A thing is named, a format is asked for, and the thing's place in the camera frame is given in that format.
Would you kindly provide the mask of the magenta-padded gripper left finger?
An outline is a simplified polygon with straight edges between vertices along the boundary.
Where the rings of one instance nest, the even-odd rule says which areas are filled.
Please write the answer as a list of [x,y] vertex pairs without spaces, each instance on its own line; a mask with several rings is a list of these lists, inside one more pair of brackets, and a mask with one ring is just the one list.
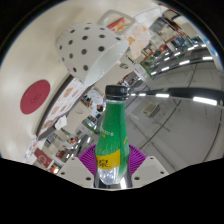
[[71,156],[57,175],[84,188],[96,188],[97,162],[95,145],[85,149],[78,157]]

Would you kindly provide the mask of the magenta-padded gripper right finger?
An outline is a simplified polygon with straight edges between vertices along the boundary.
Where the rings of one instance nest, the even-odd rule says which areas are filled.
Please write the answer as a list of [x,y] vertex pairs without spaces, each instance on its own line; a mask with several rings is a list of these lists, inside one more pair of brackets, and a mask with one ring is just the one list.
[[166,176],[166,169],[155,156],[146,156],[132,145],[129,149],[128,171],[133,188],[146,186]]

